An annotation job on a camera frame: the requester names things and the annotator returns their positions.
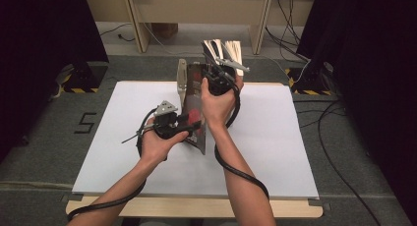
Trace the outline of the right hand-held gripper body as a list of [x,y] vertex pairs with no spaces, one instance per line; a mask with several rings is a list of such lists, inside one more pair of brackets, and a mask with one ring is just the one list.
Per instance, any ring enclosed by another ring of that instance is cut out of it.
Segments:
[[249,73],[250,69],[231,59],[206,58],[208,65],[205,68],[205,77],[208,79],[208,90],[211,94],[219,96],[235,86],[238,72]]

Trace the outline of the person's left hand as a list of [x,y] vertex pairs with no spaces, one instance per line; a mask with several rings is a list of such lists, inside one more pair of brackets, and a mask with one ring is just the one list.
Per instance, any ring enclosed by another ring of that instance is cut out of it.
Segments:
[[176,134],[165,140],[159,137],[154,130],[148,130],[143,135],[142,154],[139,163],[155,167],[167,158],[170,149],[183,141],[189,133],[187,131]]

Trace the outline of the dark brown glossy magazine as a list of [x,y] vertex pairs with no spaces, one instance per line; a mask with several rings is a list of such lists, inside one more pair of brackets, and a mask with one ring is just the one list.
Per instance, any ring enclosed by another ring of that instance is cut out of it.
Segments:
[[182,112],[189,115],[186,125],[201,121],[201,127],[192,132],[187,142],[206,154],[206,124],[202,112],[201,84],[206,64],[189,64],[187,66],[187,89]]

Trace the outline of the black curtain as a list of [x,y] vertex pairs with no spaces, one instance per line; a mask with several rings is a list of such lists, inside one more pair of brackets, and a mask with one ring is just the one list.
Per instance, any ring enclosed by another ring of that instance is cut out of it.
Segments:
[[417,0],[314,0],[298,53],[325,63],[359,133],[417,226]]
[[0,0],[0,162],[30,130],[64,67],[107,60],[87,0]]

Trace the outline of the beige expandable book stand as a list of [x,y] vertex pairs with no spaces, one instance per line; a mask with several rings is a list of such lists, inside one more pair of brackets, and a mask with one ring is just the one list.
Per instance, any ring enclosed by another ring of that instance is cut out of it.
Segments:
[[180,58],[177,68],[177,93],[181,104],[184,104],[187,89],[187,62]]

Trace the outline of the purple magazine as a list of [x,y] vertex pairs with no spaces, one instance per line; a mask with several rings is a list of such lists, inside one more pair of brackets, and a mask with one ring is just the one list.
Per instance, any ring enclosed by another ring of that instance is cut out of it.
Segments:
[[209,39],[202,42],[206,61],[210,65],[219,65],[218,59],[223,58],[223,50],[220,39]]
[[230,61],[235,61],[235,54],[233,50],[233,44],[230,41],[223,43],[223,54],[224,57]]

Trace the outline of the white table cover sheet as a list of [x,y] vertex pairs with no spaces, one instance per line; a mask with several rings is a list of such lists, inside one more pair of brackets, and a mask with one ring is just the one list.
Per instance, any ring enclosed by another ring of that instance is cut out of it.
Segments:
[[[107,191],[139,160],[132,137],[146,115],[161,101],[178,104],[174,82],[119,82],[113,90],[73,190],[78,194]],[[256,178],[273,198],[317,198],[292,94],[285,85],[248,83],[229,133]],[[148,177],[145,193],[154,195],[223,196],[223,169],[213,154],[180,142]]]

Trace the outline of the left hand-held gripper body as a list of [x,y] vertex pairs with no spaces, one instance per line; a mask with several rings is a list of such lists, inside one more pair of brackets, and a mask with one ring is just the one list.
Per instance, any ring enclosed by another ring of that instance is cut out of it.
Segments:
[[186,127],[179,127],[177,125],[178,108],[167,100],[163,100],[154,111],[153,129],[157,135],[168,140],[175,135],[187,130]]

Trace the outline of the person's right hand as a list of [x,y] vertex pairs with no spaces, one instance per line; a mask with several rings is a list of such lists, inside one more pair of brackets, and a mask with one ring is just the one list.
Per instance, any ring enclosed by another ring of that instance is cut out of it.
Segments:
[[212,95],[207,78],[203,78],[201,90],[202,111],[209,129],[212,131],[215,128],[224,128],[230,112],[235,107],[235,91],[230,89],[223,95]]

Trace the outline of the beige wooden desk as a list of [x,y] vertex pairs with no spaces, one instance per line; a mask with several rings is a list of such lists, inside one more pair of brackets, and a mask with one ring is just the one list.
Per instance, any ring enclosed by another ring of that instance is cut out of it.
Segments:
[[266,27],[284,26],[281,13],[294,4],[293,25],[302,27],[314,0],[88,0],[97,22],[131,23],[138,51],[149,48],[151,23],[246,26],[252,52],[261,52]]

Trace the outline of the black hazard striped stand base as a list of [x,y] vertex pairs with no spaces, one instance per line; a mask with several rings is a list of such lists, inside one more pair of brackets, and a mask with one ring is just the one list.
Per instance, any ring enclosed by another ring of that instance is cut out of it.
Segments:
[[302,68],[288,68],[285,74],[293,93],[307,95],[331,95],[333,93],[332,71],[325,66],[312,68],[307,63]]
[[81,69],[75,68],[65,77],[61,90],[71,93],[98,92],[107,69],[107,65],[86,65]]

